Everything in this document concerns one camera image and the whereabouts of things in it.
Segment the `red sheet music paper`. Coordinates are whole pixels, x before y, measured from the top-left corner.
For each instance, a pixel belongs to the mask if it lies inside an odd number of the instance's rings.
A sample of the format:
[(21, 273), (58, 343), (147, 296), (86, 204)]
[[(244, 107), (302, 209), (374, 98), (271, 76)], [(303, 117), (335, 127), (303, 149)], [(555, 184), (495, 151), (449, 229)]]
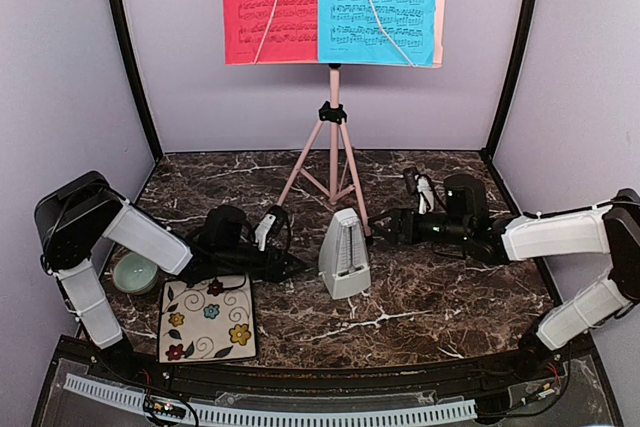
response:
[(318, 0), (223, 0), (225, 62), (318, 61)]

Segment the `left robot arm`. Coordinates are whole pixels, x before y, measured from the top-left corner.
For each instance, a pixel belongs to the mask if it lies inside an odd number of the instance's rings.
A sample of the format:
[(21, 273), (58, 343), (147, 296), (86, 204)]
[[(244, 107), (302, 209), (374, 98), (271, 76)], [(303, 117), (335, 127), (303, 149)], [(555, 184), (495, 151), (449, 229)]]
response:
[(141, 362), (122, 346), (128, 339), (93, 266), (99, 241), (109, 240), (189, 283), (219, 272), (280, 283), (306, 269), (290, 251), (290, 236), (281, 247), (272, 243), (281, 232), (291, 231), (288, 214), (279, 205), (257, 226), (250, 225), (241, 209), (221, 205), (209, 211), (201, 226), (181, 236), (118, 193), (97, 171), (42, 198), (34, 221), (43, 271), (56, 279), (68, 310), (94, 346), (105, 350), (101, 364), (120, 383), (134, 382)]

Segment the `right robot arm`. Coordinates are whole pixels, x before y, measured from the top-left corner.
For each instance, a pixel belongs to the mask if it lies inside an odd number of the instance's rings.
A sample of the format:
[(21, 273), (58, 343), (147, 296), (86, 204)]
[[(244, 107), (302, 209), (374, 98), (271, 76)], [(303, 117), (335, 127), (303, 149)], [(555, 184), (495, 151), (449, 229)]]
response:
[(437, 195), (431, 179), (414, 168), (403, 177), (415, 208), (392, 208), (369, 219), (370, 229), (391, 244), (422, 242), (460, 246), (486, 265), (580, 253), (607, 254), (610, 269), (572, 300), (535, 321), (510, 360), (521, 381), (534, 379), (549, 353), (639, 302), (639, 196), (621, 189), (606, 201), (564, 211), (493, 217), (482, 181), (459, 173)]

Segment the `white metronome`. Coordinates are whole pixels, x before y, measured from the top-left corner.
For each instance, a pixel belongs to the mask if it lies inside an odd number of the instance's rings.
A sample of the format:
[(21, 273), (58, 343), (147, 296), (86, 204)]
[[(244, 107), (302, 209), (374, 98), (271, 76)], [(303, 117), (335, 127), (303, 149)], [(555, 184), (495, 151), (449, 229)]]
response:
[(357, 295), (371, 286), (368, 252), (355, 210), (334, 214), (319, 252), (319, 275), (334, 300)]

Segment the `pink music stand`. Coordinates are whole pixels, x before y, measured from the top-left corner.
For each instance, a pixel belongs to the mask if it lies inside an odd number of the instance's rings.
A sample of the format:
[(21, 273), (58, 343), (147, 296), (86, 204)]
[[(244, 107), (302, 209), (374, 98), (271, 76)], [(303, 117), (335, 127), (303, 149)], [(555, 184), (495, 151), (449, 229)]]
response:
[[(321, 107), (319, 119), (306, 143), (308, 147), (313, 146), (321, 128), (324, 125), (330, 127), (329, 184), (321, 186), (319, 189), (331, 203), (336, 203), (349, 193), (355, 193), (360, 215), (366, 219), (368, 215), (347, 130), (347, 116), (339, 101), (340, 67), (344, 63), (322, 63), (319, 60), (315, 63), (326, 64), (330, 69), (330, 98)], [(410, 68), (438, 68), (441, 64), (442, 61), (437, 67)]]

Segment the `blue sheet music paper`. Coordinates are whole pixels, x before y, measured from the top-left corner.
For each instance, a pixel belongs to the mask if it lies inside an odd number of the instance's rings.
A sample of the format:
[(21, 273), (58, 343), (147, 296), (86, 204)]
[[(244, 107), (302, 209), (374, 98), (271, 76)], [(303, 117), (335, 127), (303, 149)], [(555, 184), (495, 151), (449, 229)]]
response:
[(318, 0), (322, 63), (437, 67), (444, 0)]

